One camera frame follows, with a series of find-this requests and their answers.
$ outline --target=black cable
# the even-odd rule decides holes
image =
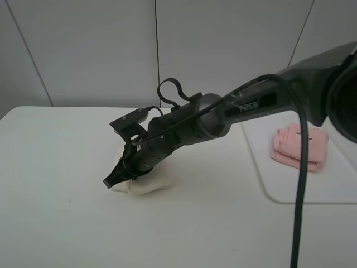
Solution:
[[[249,88],[251,87],[252,85],[255,85],[259,82],[262,82],[264,80],[267,80],[268,78],[266,77],[267,75],[262,75],[262,76],[259,76],[243,85],[241,85],[240,87],[238,87],[237,89],[235,90],[238,90],[238,91],[242,91],[246,88]],[[195,114],[192,114],[188,117],[186,117],[184,120],[180,121],[180,122],[177,122],[176,124],[173,124],[171,127],[163,130],[163,131],[160,131],[159,133],[155,134],[155,135],[152,135],[150,137],[147,137],[147,138],[144,138],[142,140],[140,140],[144,135],[142,136],[138,136],[134,141],[133,141],[133,145],[134,146],[137,146],[137,145],[141,145],[141,144],[144,144],[144,143],[147,143],[147,142],[150,142],[150,141],[153,141],[157,138],[159,138],[160,136],[162,135],[166,135],[168,133],[170,133],[171,131],[174,131],[175,129],[177,129],[178,127],[182,126],[183,124],[187,123],[188,121],[191,121],[195,118],[197,118],[198,116],[202,116],[203,114],[205,113],[208,113],[210,110],[214,109],[215,107],[217,107],[218,105],[222,104],[225,102],[225,97],[229,96],[230,93],[226,96],[224,96],[223,98],[217,100],[216,102],[214,102],[213,104],[207,106],[206,108],[200,110],[199,112],[195,113]]]
[[[160,112],[160,114],[163,116],[163,112],[157,106],[149,106],[148,109],[149,109],[149,111],[151,111],[152,109],[157,109]]]
[[[300,155],[300,172],[297,183],[296,199],[295,199],[295,213],[294,213],[294,227],[292,238],[292,249],[290,268],[297,268],[300,237],[301,237],[301,223],[302,223],[302,207],[305,197],[306,177],[307,177],[307,160],[308,160],[308,128],[307,117],[303,104],[295,93],[295,91],[288,85],[288,83],[278,75],[267,75],[267,78],[282,84],[290,93],[290,97],[294,102],[300,120],[301,128],[301,155]]]
[[[174,101],[172,101],[172,100],[169,100],[169,99],[166,99],[166,98],[161,94],[161,85],[162,85],[163,83],[165,83],[165,82],[171,82],[172,84],[174,84],[174,85],[176,86],[176,88],[177,88],[177,92],[178,92],[179,96],[181,97],[181,99],[183,99],[184,101],[187,101],[187,102],[190,101],[190,98],[189,98],[189,97],[184,93],[184,91],[182,90],[182,86],[181,86],[180,82],[179,82],[177,79],[175,79],[175,78],[167,78],[167,79],[165,79],[164,81],[162,81],[162,82],[158,85],[156,91],[157,91],[157,95],[158,95],[158,97],[159,97],[159,99],[160,99],[161,101],[163,101],[163,102],[165,102],[165,103],[167,103],[167,104],[171,104],[171,105],[173,105],[175,108],[179,108],[179,107],[180,107],[176,102],[174,102]]]

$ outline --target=wall seam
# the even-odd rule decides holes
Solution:
[[[294,50],[292,51],[292,54],[291,54],[291,57],[290,57],[290,60],[289,60],[289,63],[288,63],[288,67],[290,66],[291,61],[292,61],[292,59],[294,58],[294,55],[295,55],[295,52],[296,52],[296,48],[297,48],[297,46],[298,46],[298,43],[300,42],[300,38],[301,38],[301,36],[302,36],[302,32],[303,32],[303,30],[304,30],[304,28],[305,28],[305,26],[306,26],[307,20],[308,20],[308,18],[309,18],[309,16],[310,16],[310,13],[311,13],[311,11],[312,11],[312,8],[313,8],[314,4],[315,4],[315,0],[312,1],[310,10],[308,11],[308,14],[307,14],[307,16],[306,16],[305,22],[303,23],[303,26],[302,26],[301,32],[300,32],[300,34],[299,34],[299,37],[298,37],[298,39],[297,39],[297,41],[296,41]]]
[[[49,102],[50,102],[51,106],[53,106],[54,104],[53,104],[53,102],[52,102],[52,99],[51,99],[51,97],[50,97],[50,95],[49,95],[49,92],[48,92],[48,90],[47,90],[47,88],[46,88],[46,86],[45,86],[45,83],[44,83],[44,81],[43,81],[43,79],[42,79],[42,76],[41,76],[41,74],[40,74],[40,71],[39,71],[38,68],[37,68],[37,65],[36,65],[36,63],[35,63],[35,60],[33,59],[33,56],[32,56],[32,54],[31,54],[31,52],[30,52],[30,48],[28,47],[27,42],[26,42],[26,40],[25,40],[25,38],[24,38],[24,36],[23,36],[23,34],[22,34],[22,31],[21,31],[21,29],[20,29],[20,26],[19,26],[19,24],[17,23],[17,20],[16,20],[16,18],[15,18],[15,15],[14,15],[14,13],[12,12],[12,9],[11,9],[9,3],[8,3],[8,0],[4,0],[4,1],[5,1],[5,4],[6,4],[8,10],[9,10],[9,13],[10,13],[10,15],[11,15],[11,17],[12,17],[12,19],[13,19],[15,25],[16,25],[17,31],[18,31],[18,33],[19,33],[20,36],[21,36],[22,42],[23,42],[23,44],[25,45],[25,48],[26,48],[26,50],[27,50],[27,53],[28,53],[28,55],[30,56],[30,59],[31,59],[31,61],[32,61],[32,64],[33,64],[33,66],[35,67],[36,73],[37,73],[38,77],[40,78],[40,82],[41,82],[41,84],[42,84],[42,86],[43,86],[43,88],[44,88],[44,90],[45,90],[45,92],[46,92],[46,95],[47,95],[47,97],[48,97],[48,99],[49,99]]]

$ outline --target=white wall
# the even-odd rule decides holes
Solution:
[[[312,0],[157,0],[160,80],[226,94],[287,67]],[[179,101],[174,87],[163,95]]]
[[[356,0],[315,0],[292,64],[356,40]]]
[[[0,0],[0,119],[18,106],[49,106],[40,78],[4,0]]]
[[[55,106],[158,104],[148,0],[9,0]]]

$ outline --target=white tray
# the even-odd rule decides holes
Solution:
[[[276,130],[290,123],[299,123],[294,112],[243,122],[266,194],[279,203],[294,203],[296,196],[299,170],[270,157]],[[345,153],[340,147],[340,143],[330,135],[326,166],[318,173],[308,173],[305,203],[357,203],[356,158],[351,159],[351,150]]]

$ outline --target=folded pink towel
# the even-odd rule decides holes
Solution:
[[[278,130],[274,136],[272,159],[300,168],[301,133],[300,126],[290,124],[285,130]],[[308,171],[319,171],[326,164],[329,136],[318,128],[308,129]]]

